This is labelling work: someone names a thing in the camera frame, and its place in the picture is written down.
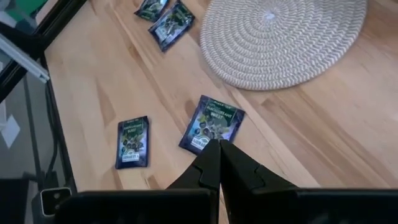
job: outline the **white rope placemat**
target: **white rope placemat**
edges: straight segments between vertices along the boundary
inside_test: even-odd
[[[211,69],[232,86],[294,86],[343,56],[366,6],[367,0],[212,0],[200,45]]]

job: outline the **wood grain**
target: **wood grain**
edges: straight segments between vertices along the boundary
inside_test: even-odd
[[[398,187],[398,11],[370,0],[359,39],[318,78],[286,90],[224,84],[198,45],[209,0],[163,54],[139,0],[87,2],[47,49],[78,190],[166,188],[194,160],[178,142],[201,94],[243,108],[235,145],[302,187]],[[114,170],[116,126],[148,115],[150,166]],[[221,222],[226,213],[221,203]]]

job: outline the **black metal frame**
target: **black metal frame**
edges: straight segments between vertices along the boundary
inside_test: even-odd
[[[52,43],[52,41],[61,33],[63,28],[69,23],[72,17],[77,13],[77,11],[84,5],[86,0],[59,0],[50,12],[46,15],[44,20],[36,28],[32,35],[25,34],[19,30],[9,27],[0,22],[0,33],[6,38],[11,40],[15,45],[17,45],[21,50],[28,54],[32,59],[38,60],[44,68],[47,69],[47,63],[44,57],[45,49]],[[27,71],[17,62],[11,61],[6,65],[6,67],[0,72],[0,102],[4,100],[8,94],[14,89],[14,87],[25,77]],[[29,90],[27,85],[25,86],[26,102],[30,103]],[[69,161],[69,156],[65,144],[65,139],[63,137],[63,130],[61,127],[60,118],[58,115],[58,109],[55,102],[55,97],[53,95],[53,88],[51,81],[46,84],[46,92],[48,93],[47,106],[50,108],[49,113],[52,114],[53,119],[53,137],[55,144],[59,144],[60,158],[63,165],[63,172],[65,174],[65,179],[67,185],[71,187],[72,192],[76,192],[76,185],[73,180],[72,167]],[[28,116],[32,116],[31,111],[28,110]],[[29,119],[29,125],[32,132],[32,143],[35,143],[34,136],[34,123],[32,119]],[[37,147],[33,146],[34,154],[37,154]],[[35,179],[39,185],[45,187],[45,173],[40,168],[40,164],[36,166],[36,175],[29,175],[31,178]]]

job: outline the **wooden table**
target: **wooden table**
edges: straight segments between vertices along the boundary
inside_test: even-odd
[[[398,187],[396,3],[369,0],[359,39],[325,74],[263,92],[208,68],[199,35],[209,0],[184,1],[196,23],[166,54],[133,14],[140,3],[87,2],[46,51],[79,191],[166,188],[195,158],[178,142],[201,94],[243,108],[235,145],[299,186]],[[115,170],[117,123],[143,115],[150,166]]]

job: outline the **seed packet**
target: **seed packet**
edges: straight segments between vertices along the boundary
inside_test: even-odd
[[[243,110],[202,95],[179,146],[197,155],[210,139],[232,142],[243,118]]]
[[[156,22],[162,15],[169,0],[144,0],[135,15],[151,22]]]
[[[148,31],[165,52],[191,28],[194,19],[195,16],[178,0]]]
[[[148,132],[147,116],[118,124],[118,152],[115,168],[148,166]]]

